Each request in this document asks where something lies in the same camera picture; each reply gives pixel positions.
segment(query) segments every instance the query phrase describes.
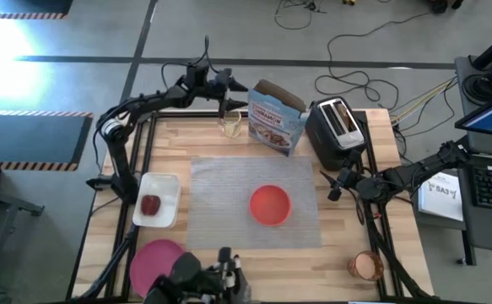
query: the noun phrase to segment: white plate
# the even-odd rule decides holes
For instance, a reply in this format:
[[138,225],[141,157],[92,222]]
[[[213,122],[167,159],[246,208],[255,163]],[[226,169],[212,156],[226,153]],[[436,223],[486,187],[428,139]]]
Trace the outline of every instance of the white plate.
[[[145,227],[172,228],[178,215],[180,194],[180,181],[176,174],[145,173],[138,189],[133,223]],[[157,195],[161,199],[158,213],[154,216],[144,215],[141,211],[141,201],[145,195]]]

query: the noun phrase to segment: wooden table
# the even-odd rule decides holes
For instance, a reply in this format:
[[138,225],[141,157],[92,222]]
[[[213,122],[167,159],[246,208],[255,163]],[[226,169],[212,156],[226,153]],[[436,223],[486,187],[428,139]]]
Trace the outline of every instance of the wooden table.
[[[379,170],[400,165],[396,142],[386,110],[366,110],[370,135]],[[132,139],[128,143],[131,150]],[[139,159],[143,157],[141,145]],[[213,118],[160,118],[156,125],[152,148],[151,172],[175,173],[181,181],[181,201],[176,226],[170,230],[141,228],[138,249],[152,240],[169,238],[186,246],[187,211],[190,203],[191,158],[195,156],[277,156],[279,154],[247,134],[247,121],[237,138],[223,137]],[[243,250],[240,254],[242,268],[253,290],[253,299],[259,301],[346,301],[378,300],[373,282],[356,279],[347,272],[347,262],[357,253],[370,250],[366,229],[360,225],[354,200],[344,193],[338,202],[327,199],[329,186],[320,175],[321,165],[307,136],[302,136],[294,156],[313,156],[313,171],[319,208],[322,248]],[[112,173],[107,157],[105,174]],[[115,195],[109,190],[97,193],[94,208]],[[100,274],[111,256],[112,243],[120,204],[99,210],[91,218],[73,295],[82,294]],[[430,275],[412,206],[400,200],[387,205],[396,254],[409,274],[423,290],[433,294]],[[218,256],[218,249],[193,250],[203,263],[210,265]],[[122,286],[125,258],[119,267],[116,290]],[[389,271],[385,271],[388,294],[393,295]],[[132,299],[139,299],[132,291]]]

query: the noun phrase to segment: hazard tape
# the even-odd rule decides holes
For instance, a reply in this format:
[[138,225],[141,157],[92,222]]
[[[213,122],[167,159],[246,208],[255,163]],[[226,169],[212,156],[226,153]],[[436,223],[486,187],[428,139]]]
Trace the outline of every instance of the hazard tape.
[[68,15],[61,13],[6,13],[0,19],[65,19]]
[[4,116],[49,116],[49,117],[90,117],[94,114],[85,111],[1,111]]
[[25,171],[75,171],[76,163],[47,163],[47,162],[16,162],[0,161],[2,170],[25,170]]

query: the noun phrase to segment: gray floor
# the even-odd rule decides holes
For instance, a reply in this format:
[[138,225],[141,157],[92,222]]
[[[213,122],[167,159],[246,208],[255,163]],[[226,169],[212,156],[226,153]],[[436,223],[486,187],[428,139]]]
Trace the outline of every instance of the gray floor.
[[[425,0],[393,0],[382,4],[359,0],[356,6],[326,0],[304,30],[283,30],[273,22],[276,0],[159,0],[144,57],[195,57],[210,35],[213,58],[327,60],[327,41],[337,34],[362,34],[390,19],[402,20],[428,10]],[[0,20],[0,109],[92,111],[98,116],[115,105],[122,94],[129,63],[10,62],[14,56],[132,57],[149,0],[75,0],[65,20]],[[301,8],[281,13],[282,23],[297,26],[307,21]],[[492,42],[492,0],[466,0],[459,11],[424,16],[391,26],[368,38],[343,38],[333,44],[334,60],[361,62],[452,62],[455,56],[480,53]],[[236,78],[253,86],[260,78],[281,84],[304,100],[322,98],[313,86],[326,68],[234,66]],[[335,68],[348,73],[356,68]],[[392,81],[400,88],[400,102],[424,93],[454,76],[451,70],[365,69],[372,78]],[[169,82],[183,73],[169,67]],[[394,91],[374,85],[381,103],[390,106]],[[322,82],[325,90],[340,91],[341,84]],[[141,64],[132,94],[161,89],[159,66]],[[245,99],[244,95],[234,95]],[[456,88],[448,94],[462,116]],[[377,107],[363,91],[345,98],[354,108]],[[197,100],[195,108],[214,108]],[[448,117],[442,99],[424,111],[413,132]],[[404,122],[412,123],[414,118]],[[407,156],[419,160],[440,143],[462,135],[449,123],[410,138]],[[100,143],[100,156],[103,155]],[[21,198],[46,206],[39,219],[19,217],[0,264],[0,284],[15,303],[59,301],[68,289],[78,247],[94,192],[84,181],[97,174],[94,151],[87,145],[75,172],[5,171],[0,187]],[[478,266],[460,268],[458,231],[420,225],[420,236],[435,293],[446,299],[492,303],[492,252],[477,250]]]

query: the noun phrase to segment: clear glass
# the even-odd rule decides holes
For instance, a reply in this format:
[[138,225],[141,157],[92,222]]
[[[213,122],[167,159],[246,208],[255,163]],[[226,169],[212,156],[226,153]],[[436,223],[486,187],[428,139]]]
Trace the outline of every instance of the clear glass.
[[242,115],[239,111],[228,111],[221,119],[223,135],[235,138],[240,135]]

